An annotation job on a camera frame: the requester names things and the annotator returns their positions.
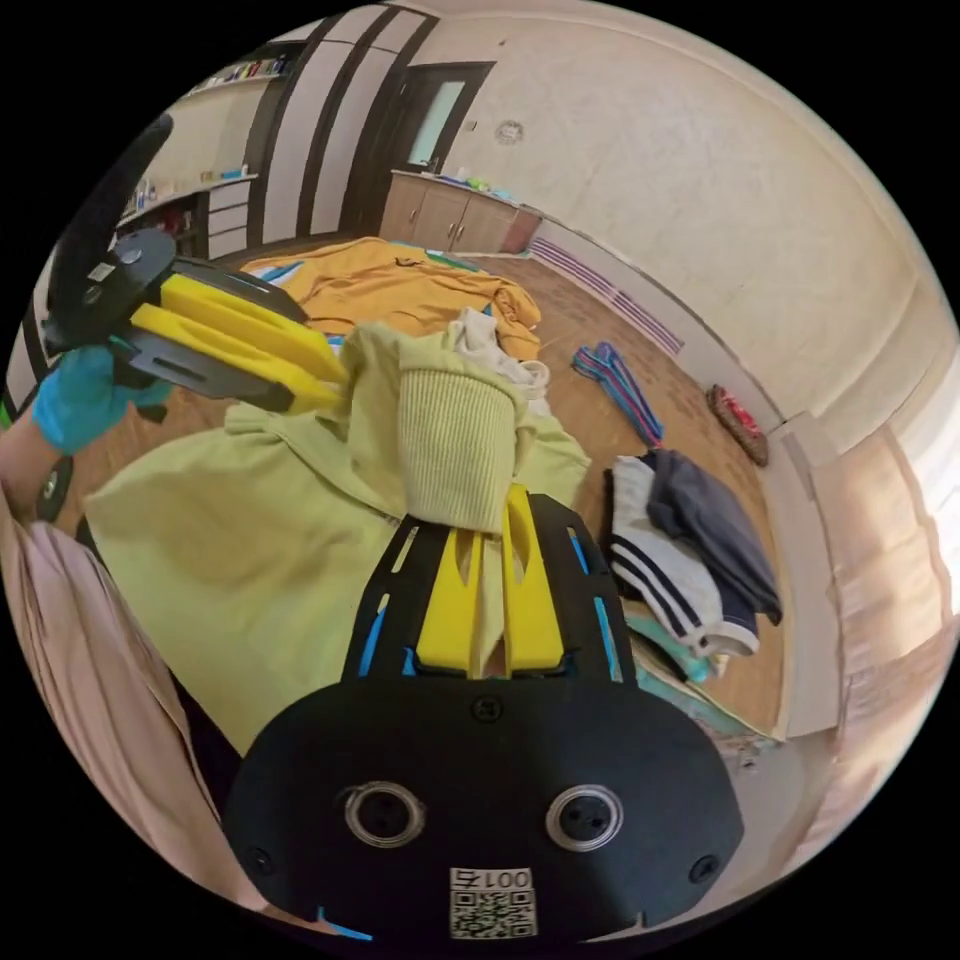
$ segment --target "ribbed cuff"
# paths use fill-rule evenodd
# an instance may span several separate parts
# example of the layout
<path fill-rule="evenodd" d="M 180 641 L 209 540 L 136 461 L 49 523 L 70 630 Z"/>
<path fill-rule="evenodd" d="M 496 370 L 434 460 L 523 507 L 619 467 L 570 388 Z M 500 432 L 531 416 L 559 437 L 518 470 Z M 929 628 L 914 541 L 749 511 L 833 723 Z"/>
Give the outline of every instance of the ribbed cuff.
<path fill-rule="evenodd" d="M 499 534 L 517 455 L 510 394 L 474 376 L 406 370 L 400 451 L 411 516 Z"/>

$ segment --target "shelf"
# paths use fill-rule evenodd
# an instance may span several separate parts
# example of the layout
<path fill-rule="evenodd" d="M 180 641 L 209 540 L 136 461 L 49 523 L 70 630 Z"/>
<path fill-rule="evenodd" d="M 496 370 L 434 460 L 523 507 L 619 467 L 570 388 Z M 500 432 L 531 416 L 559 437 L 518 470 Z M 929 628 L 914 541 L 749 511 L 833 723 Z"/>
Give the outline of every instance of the shelf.
<path fill-rule="evenodd" d="M 282 80 L 286 76 L 286 73 L 258 73 L 255 77 L 244 77 L 242 80 L 224 80 L 223 83 L 215 83 L 209 87 L 201 87 L 199 90 L 191 90 L 177 100 L 177 103 L 183 103 L 184 100 L 199 97 L 204 93 L 214 93 L 217 90 L 227 90 L 230 87 L 238 87 L 244 83 L 267 83 L 270 80 Z"/>
<path fill-rule="evenodd" d="M 141 210 L 126 211 L 118 226 L 125 226 L 134 220 L 138 220 L 145 214 L 150 213 L 151 210 L 165 207 L 168 203 L 174 203 L 177 200 L 185 200 L 194 194 L 207 193 L 210 190 L 215 190 L 217 187 L 225 187 L 231 183 L 243 183 L 246 180 L 256 179 L 257 175 L 255 173 L 248 173 L 245 177 L 218 177 L 216 180 L 197 180 L 194 183 L 182 186 L 179 190 L 157 197 L 156 200 L 148 202 Z"/>

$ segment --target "hand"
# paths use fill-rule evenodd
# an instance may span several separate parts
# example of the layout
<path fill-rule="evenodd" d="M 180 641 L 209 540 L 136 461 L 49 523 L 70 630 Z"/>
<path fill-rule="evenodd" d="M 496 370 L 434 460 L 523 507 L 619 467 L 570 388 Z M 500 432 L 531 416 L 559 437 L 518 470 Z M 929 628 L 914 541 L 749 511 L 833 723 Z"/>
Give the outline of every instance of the hand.
<path fill-rule="evenodd" d="M 33 421 L 61 453 L 76 453 L 115 427 L 128 404 L 157 406 L 170 395 L 170 384 L 160 381 L 145 390 L 116 386 L 113 362 L 106 347 L 81 347 L 64 354 L 41 382 Z"/>

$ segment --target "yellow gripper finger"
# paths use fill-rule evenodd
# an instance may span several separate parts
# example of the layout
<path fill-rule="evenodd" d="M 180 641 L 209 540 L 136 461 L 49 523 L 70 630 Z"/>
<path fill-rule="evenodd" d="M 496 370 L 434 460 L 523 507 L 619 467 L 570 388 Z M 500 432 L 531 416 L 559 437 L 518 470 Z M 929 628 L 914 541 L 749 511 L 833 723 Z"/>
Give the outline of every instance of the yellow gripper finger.
<path fill-rule="evenodd" d="M 417 642 L 422 668 L 469 675 L 482 546 L 479 533 L 451 529 L 447 536 Z"/>
<path fill-rule="evenodd" d="M 130 322 L 281 384 L 294 398 L 288 413 L 330 409 L 340 400 L 333 385 L 346 381 L 346 371 L 322 333 L 191 277 L 169 277 L 160 306 L 142 305 Z"/>
<path fill-rule="evenodd" d="M 514 484 L 503 516 L 503 602 L 507 676 L 557 670 L 563 639 L 526 488 Z"/>

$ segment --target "qr code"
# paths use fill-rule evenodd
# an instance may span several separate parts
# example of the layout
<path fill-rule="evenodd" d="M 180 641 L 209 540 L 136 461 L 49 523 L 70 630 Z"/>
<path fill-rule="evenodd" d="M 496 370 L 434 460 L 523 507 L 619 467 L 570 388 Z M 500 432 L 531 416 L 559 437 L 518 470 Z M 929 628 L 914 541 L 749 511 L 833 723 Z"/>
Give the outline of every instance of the qr code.
<path fill-rule="evenodd" d="M 456 940 L 504 940 L 537 934 L 532 890 L 451 890 L 450 936 Z"/>

